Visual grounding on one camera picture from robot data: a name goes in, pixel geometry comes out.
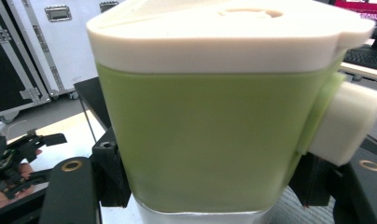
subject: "monitor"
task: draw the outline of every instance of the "monitor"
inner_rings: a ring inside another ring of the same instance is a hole
[[[360,14],[362,18],[377,22],[377,0],[330,0],[331,5],[342,7]],[[373,49],[377,49],[377,29],[375,29]]]

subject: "white cap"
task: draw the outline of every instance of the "white cap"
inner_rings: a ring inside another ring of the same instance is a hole
[[[179,2],[127,0],[90,20],[95,60],[133,73],[309,72],[363,44],[375,25],[309,0]]]
[[[344,82],[326,111],[309,152],[336,165],[349,162],[377,120],[377,91]]]

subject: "black clamp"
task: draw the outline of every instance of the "black clamp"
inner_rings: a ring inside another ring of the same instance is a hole
[[[20,164],[25,159],[29,163],[34,161],[40,147],[61,143],[66,143],[63,134],[41,136],[36,135],[35,130],[8,145],[6,138],[0,136],[0,191],[13,199],[18,192],[30,188],[31,185],[48,182],[49,170],[31,173],[29,178],[25,179],[20,173]]]

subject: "keyboard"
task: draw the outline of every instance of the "keyboard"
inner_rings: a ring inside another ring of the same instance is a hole
[[[345,63],[352,63],[368,68],[377,69],[377,49],[361,47],[349,49],[343,59]]]

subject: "black cable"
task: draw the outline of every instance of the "black cable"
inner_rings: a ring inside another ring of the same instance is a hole
[[[377,143],[377,139],[376,139],[375,137],[373,137],[373,136],[371,136],[371,135],[369,135],[369,134],[367,134],[367,137],[368,137],[369,139],[371,139],[372,141],[374,141],[374,142]]]

